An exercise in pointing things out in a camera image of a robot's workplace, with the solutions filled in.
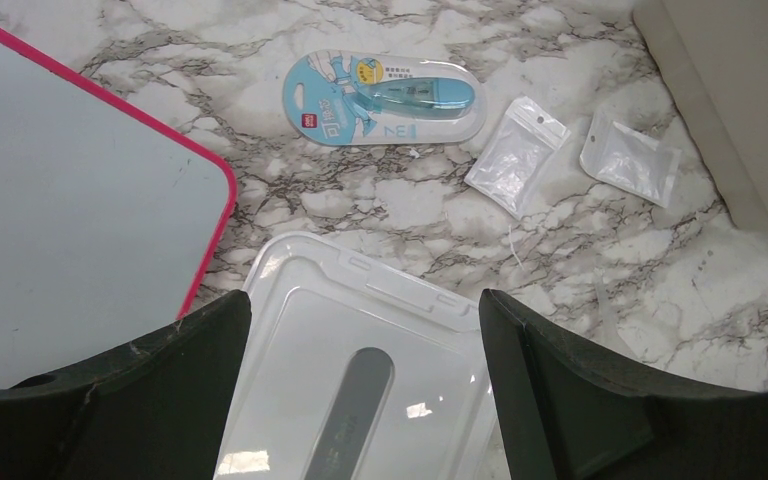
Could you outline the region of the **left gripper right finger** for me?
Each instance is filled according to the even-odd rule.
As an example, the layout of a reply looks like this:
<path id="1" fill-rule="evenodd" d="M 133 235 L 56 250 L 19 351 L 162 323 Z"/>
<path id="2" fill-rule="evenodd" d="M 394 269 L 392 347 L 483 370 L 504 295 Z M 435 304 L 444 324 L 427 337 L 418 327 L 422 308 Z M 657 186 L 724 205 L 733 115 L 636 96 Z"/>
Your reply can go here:
<path id="1" fill-rule="evenodd" d="M 514 479 L 768 479 L 768 392 L 623 356 L 487 289 L 479 319 Z"/>

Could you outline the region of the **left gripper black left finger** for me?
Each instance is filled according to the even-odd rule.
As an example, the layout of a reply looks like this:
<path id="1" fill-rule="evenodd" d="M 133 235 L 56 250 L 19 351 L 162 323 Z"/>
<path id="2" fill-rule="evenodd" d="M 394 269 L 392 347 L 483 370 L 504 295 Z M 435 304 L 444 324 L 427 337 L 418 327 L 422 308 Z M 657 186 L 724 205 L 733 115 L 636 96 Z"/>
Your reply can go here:
<path id="1" fill-rule="evenodd" d="M 0 479 L 209 479 L 251 325 L 235 290 L 0 389 Z"/>

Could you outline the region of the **clear zip bag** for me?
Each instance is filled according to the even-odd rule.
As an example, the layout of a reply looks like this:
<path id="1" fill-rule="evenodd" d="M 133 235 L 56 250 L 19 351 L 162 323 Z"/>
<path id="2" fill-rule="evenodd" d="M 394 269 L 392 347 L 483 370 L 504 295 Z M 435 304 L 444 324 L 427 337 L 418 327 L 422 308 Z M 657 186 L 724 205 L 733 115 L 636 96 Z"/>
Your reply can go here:
<path id="1" fill-rule="evenodd" d="M 520 220 L 569 129 L 527 96 L 511 102 L 465 177 L 470 187 Z"/>
<path id="2" fill-rule="evenodd" d="M 597 111 L 579 164 L 593 179 L 666 208 L 681 159 L 679 149 L 667 147 Z"/>

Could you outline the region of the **beige plastic bin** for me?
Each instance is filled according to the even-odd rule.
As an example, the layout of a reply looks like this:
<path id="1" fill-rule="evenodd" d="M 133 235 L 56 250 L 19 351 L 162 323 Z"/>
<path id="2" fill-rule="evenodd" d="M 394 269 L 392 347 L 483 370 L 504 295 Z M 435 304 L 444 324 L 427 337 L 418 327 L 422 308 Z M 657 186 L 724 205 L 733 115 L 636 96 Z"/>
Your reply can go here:
<path id="1" fill-rule="evenodd" d="M 732 221 L 768 231 L 768 1 L 639 1 L 632 17 Z"/>

